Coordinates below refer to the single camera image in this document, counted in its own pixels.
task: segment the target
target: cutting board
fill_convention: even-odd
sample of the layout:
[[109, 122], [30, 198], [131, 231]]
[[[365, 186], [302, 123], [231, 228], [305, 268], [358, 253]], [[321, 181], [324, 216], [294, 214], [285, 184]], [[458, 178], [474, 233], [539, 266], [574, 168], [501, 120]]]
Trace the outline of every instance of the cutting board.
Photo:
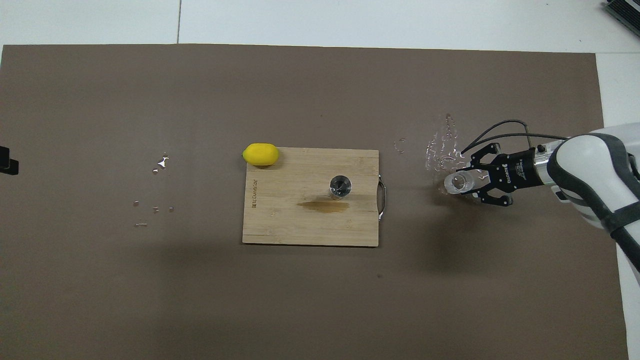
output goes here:
[[[268, 167], [247, 164], [243, 243], [378, 246], [378, 151], [279, 147]], [[333, 200], [334, 176], [351, 192]]]

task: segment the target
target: metal handle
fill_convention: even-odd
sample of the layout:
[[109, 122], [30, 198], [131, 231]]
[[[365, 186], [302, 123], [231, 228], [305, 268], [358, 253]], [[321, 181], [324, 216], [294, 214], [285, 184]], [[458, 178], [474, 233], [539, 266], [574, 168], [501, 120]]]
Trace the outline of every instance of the metal handle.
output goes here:
[[382, 182], [382, 175], [378, 174], [378, 187], [382, 186], [382, 210], [378, 213], [378, 221], [382, 219], [382, 215], [385, 213], [385, 209], [387, 208], [387, 187], [385, 183]]

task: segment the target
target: white floor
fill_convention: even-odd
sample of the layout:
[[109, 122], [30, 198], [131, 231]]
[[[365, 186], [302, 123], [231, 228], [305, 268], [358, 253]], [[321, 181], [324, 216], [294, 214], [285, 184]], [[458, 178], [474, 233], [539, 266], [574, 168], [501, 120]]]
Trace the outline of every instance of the white floor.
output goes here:
[[[3, 44], [269, 44], [596, 53], [606, 126], [640, 121], [640, 37], [602, 0], [0, 0]], [[640, 286], [618, 251], [630, 359]]]

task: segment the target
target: wire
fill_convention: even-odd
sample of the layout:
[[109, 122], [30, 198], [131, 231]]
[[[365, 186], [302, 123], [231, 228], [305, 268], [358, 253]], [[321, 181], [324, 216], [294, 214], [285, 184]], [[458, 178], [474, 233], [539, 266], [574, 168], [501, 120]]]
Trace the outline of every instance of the wire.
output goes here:
[[499, 138], [508, 138], [511, 136], [531, 136], [534, 138], [547, 138], [547, 139], [556, 139], [556, 140], [567, 140], [568, 138], [565, 136], [556, 136], [556, 135], [546, 135], [546, 134], [536, 134], [536, 133], [509, 133], [509, 134], [501, 134], [501, 135], [495, 135], [495, 136], [491, 136], [488, 137], [486, 139], [482, 139], [480, 141], [474, 141], [473, 143], [469, 144], [469, 146], [467, 146], [467, 148], [465, 148], [464, 150], [462, 150], [460, 152], [460, 154], [464, 154], [465, 152], [471, 150], [472, 148], [485, 143], [485, 142], [489, 142], [491, 140], [495, 140], [495, 139], [499, 139]]
[[[489, 127], [487, 130], [484, 130], [484, 132], [482, 134], [480, 134], [480, 136], [478, 136], [474, 141], [470, 142], [469, 145], [464, 150], [462, 150], [461, 154], [464, 154], [466, 151], [468, 151], [469, 149], [474, 147], [475, 146], [474, 144], [478, 140], [482, 139], [482, 137], [484, 135], [486, 135], [489, 131], [495, 129], [496, 127], [498, 127], [498, 126], [500, 126], [502, 124], [507, 124], [509, 122], [517, 122], [518, 124], [521, 124], [522, 126], [524, 126], [524, 132], [527, 133], [527, 134], [529, 133], [529, 126], [527, 125], [526, 122], [524, 122], [522, 120], [509, 119], [509, 120], [500, 121], [497, 124], [494, 124], [491, 127]], [[529, 148], [533, 147], [533, 145], [531, 144], [531, 137], [530, 136], [527, 136], [527, 143], [529, 143]]]

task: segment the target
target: yellow lemon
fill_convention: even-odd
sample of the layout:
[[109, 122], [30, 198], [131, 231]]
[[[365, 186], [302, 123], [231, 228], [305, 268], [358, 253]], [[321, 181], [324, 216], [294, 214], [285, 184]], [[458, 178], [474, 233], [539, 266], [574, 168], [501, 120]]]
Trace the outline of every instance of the yellow lemon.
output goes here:
[[242, 152], [244, 160], [255, 166], [272, 165], [279, 155], [278, 148], [272, 143], [253, 143]]

